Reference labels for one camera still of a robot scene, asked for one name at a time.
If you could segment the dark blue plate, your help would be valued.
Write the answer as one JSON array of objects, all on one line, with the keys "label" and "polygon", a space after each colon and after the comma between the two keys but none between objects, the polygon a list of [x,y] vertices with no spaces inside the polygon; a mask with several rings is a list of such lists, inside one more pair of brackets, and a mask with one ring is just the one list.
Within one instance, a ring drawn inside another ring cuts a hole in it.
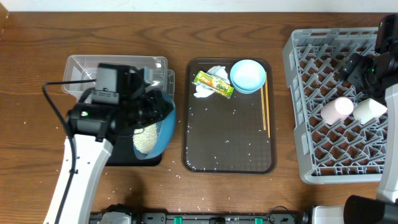
[{"label": "dark blue plate", "polygon": [[153,150],[149,154],[140,153],[134,146],[134,153],[140,160],[152,159],[160,156],[169,145],[175,130],[176,110],[173,98],[162,91],[163,98],[172,104],[173,110],[165,117],[164,120],[155,123],[157,125],[158,138]]}]

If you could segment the white rice pile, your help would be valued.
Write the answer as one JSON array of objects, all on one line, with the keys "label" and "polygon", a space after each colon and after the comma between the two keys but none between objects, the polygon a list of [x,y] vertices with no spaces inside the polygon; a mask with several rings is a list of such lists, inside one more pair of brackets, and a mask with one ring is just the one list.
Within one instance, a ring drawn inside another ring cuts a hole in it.
[{"label": "white rice pile", "polygon": [[152,124],[134,131],[133,144],[140,153],[149,154],[153,150],[157,138],[157,125]]}]

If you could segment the small white cup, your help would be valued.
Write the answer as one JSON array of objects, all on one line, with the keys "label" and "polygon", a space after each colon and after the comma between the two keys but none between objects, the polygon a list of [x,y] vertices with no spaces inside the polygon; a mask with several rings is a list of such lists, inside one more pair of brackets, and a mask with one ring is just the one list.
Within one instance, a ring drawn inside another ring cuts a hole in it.
[{"label": "small white cup", "polygon": [[372,98],[363,100],[353,110],[355,120],[366,124],[372,119],[380,118],[387,111],[387,107]]}]

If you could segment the pink plastic cup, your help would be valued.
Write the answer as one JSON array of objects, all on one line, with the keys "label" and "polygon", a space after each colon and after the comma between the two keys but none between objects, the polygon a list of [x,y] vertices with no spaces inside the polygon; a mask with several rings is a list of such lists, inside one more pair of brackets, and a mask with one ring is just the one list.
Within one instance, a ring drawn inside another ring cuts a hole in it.
[{"label": "pink plastic cup", "polygon": [[337,121],[344,121],[353,110],[353,102],[349,98],[341,96],[327,103],[321,109],[320,115],[326,124],[332,125]]}]

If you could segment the green yellow snack wrapper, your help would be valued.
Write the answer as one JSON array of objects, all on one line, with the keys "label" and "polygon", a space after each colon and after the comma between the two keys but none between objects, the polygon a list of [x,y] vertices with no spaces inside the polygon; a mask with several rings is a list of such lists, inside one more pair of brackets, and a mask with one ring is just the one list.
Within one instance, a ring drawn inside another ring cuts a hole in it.
[{"label": "green yellow snack wrapper", "polygon": [[209,75],[203,71],[199,71],[193,80],[193,84],[196,86],[202,86],[207,90],[211,90],[215,93],[223,95],[227,98],[231,98],[234,88],[227,84],[222,78]]}]

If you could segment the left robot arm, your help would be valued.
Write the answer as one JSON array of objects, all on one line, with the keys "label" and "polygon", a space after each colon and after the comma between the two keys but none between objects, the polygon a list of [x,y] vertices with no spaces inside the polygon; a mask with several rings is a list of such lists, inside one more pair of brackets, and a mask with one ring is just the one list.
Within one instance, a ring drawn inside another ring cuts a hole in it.
[{"label": "left robot arm", "polygon": [[45,223],[88,223],[101,173],[121,136],[175,119],[175,103],[144,79],[144,70],[100,63],[95,86],[63,117],[49,105],[66,133],[62,168]]}]

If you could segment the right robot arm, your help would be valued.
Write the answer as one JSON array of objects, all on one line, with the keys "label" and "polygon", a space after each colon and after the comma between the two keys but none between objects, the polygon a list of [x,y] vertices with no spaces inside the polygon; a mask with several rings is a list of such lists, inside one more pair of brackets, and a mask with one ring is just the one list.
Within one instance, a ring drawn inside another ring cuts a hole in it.
[{"label": "right robot arm", "polygon": [[354,54],[339,79],[387,106],[386,158],[375,199],[351,195],[343,206],[316,206],[302,223],[397,223],[397,15],[383,17],[374,47],[377,56]]}]

